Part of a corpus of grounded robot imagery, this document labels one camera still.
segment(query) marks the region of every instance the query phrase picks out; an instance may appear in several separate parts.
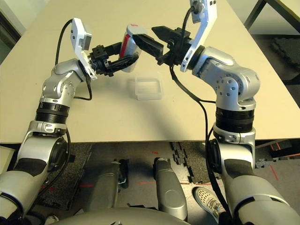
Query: metal frame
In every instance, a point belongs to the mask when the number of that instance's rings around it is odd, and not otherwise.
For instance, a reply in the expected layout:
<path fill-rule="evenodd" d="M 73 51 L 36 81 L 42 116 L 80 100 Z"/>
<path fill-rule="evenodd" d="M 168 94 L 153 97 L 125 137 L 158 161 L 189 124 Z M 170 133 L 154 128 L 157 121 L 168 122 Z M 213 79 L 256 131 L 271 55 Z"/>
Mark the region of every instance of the metal frame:
<path fill-rule="evenodd" d="M 288 21 L 300 33 L 300 18 L 280 0 L 258 0 L 250 15 L 244 23 L 247 30 L 250 29 L 255 19 L 258 17 L 263 7 L 268 3 L 275 9 L 286 21 Z"/>
<path fill-rule="evenodd" d="M 14 39 L 15 42 L 17 42 L 21 38 L 21 35 L 17 32 L 17 30 L 11 25 L 11 23 L 1 12 L 0 25 L 3 26 L 3 28 L 10 34 L 10 36 Z"/>

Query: white shoe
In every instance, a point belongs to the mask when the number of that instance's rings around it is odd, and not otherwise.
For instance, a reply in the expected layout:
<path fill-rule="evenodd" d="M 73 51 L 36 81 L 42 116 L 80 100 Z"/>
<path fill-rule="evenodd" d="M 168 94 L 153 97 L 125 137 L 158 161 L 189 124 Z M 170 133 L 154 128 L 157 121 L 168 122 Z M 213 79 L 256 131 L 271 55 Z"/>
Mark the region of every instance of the white shoe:
<path fill-rule="evenodd" d="M 50 215 L 46 218 L 45 225 L 53 224 L 58 221 L 59 221 L 59 219 L 56 215 Z"/>
<path fill-rule="evenodd" d="M 207 212 L 209 212 L 219 222 L 219 215 L 225 212 L 222 204 L 215 194 L 203 187 L 197 187 L 194 191 L 194 198 L 198 204 Z"/>

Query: red and white can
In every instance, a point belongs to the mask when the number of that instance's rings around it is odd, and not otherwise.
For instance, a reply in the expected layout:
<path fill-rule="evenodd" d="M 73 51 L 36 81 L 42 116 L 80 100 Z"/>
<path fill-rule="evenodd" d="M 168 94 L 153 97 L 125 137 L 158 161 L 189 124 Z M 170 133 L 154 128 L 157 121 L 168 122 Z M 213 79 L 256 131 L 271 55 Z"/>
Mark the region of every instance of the red and white can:
<path fill-rule="evenodd" d="M 141 54 L 141 49 L 136 45 L 135 41 L 132 38 L 132 35 L 134 34 L 147 34 L 147 31 L 144 27 L 141 27 L 136 24 L 128 24 L 126 28 L 126 32 L 124 35 L 124 39 L 122 42 L 119 58 L 122 58 L 124 56 L 133 55 L 133 54 Z M 131 66 L 122 69 L 124 72 L 132 72 L 135 68 L 137 61 L 132 64 Z"/>

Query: transparent plastic box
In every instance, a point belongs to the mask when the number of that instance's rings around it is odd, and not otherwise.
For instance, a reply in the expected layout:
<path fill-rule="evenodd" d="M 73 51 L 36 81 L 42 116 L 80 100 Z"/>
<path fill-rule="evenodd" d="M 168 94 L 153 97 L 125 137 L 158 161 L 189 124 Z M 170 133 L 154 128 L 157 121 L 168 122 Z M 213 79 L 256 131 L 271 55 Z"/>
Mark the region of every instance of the transparent plastic box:
<path fill-rule="evenodd" d="M 163 97 L 162 79 L 158 73 L 135 77 L 135 95 L 138 100 L 159 100 Z"/>

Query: white table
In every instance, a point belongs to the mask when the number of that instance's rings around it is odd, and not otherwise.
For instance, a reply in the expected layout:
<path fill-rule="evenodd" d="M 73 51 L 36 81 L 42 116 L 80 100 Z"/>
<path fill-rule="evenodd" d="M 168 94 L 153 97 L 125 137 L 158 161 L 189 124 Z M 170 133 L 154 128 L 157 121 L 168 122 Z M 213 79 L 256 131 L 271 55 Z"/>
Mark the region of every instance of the white table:
<path fill-rule="evenodd" d="M 173 0 L 52 0 L 25 32 L 0 67 L 0 141 L 20 143 L 35 111 L 44 80 L 54 66 L 57 41 L 64 23 L 78 17 L 92 30 L 91 48 L 122 41 L 128 23 L 149 31 L 153 26 L 180 27 L 189 1 Z M 274 69 L 225 0 L 217 1 L 218 19 L 205 45 L 231 54 L 236 61 L 256 71 L 261 89 L 255 96 L 254 127 L 257 139 L 300 137 L 300 109 Z M 187 30 L 196 34 L 199 25 Z M 66 30 L 60 61 L 75 57 Z M 161 100 L 138 101 L 134 98 L 137 73 L 159 72 L 163 78 Z M 212 88 L 191 75 L 175 69 L 179 79 L 203 99 L 215 99 Z M 153 57 L 142 53 L 135 72 L 100 75 L 92 82 L 93 100 L 75 99 L 67 125 L 72 142 L 194 141 L 204 140 L 204 115 L 201 108 L 171 80 L 167 65 L 158 66 Z M 76 90 L 88 95 L 86 84 Z M 205 104 L 209 126 L 215 121 L 215 106 Z"/>

